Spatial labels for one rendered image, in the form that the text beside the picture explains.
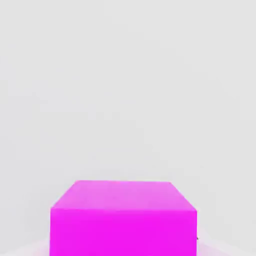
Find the small magenta cube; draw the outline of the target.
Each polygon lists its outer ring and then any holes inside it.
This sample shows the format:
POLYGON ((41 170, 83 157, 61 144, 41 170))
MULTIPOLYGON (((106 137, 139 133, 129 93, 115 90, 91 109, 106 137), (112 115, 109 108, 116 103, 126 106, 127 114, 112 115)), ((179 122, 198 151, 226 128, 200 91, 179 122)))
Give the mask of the small magenta cube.
POLYGON ((197 210, 170 182, 78 180, 51 207, 49 256, 197 256, 197 210))

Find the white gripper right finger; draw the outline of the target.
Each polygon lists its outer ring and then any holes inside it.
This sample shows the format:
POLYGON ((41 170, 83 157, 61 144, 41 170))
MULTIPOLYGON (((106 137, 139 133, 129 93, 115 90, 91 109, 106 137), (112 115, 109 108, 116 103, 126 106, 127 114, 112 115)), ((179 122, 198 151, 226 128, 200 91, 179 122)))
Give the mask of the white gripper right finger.
POLYGON ((228 254, 209 240, 197 237, 197 256, 228 256, 228 254))

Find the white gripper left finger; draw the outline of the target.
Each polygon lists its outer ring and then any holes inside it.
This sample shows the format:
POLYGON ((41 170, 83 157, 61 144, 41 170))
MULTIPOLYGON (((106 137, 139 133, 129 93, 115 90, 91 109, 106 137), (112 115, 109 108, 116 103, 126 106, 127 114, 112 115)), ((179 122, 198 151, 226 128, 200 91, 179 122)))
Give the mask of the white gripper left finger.
POLYGON ((13 256, 49 256, 49 241, 47 239, 19 248, 13 256))

